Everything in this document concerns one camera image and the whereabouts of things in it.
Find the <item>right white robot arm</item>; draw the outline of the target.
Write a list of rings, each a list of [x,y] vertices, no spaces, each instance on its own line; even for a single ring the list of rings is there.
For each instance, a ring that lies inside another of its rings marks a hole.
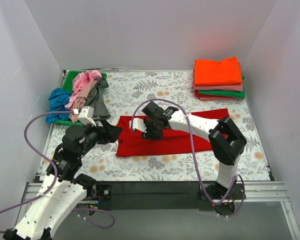
[[[234,184],[238,179],[237,169],[247,140],[230,117],[210,119],[199,117],[172,102],[163,109],[154,99],[144,102],[142,112],[148,118],[144,120],[139,131],[144,135],[161,133],[164,129],[182,131],[190,136],[190,147],[195,154],[194,137],[208,141],[214,157],[219,162],[218,175],[215,181],[217,195],[221,198],[217,205],[229,198],[235,192]]]

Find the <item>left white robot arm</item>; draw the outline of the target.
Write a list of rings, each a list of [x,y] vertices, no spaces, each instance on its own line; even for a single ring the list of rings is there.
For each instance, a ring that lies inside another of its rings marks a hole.
[[[72,125],[68,127],[62,143],[55,149],[52,163],[35,201],[21,221],[7,229],[5,240],[51,240],[63,220],[82,201],[91,200],[97,193],[94,178],[81,173],[82,158],[95,145],[115,143],[123,129],[106,120],[101,125]]]

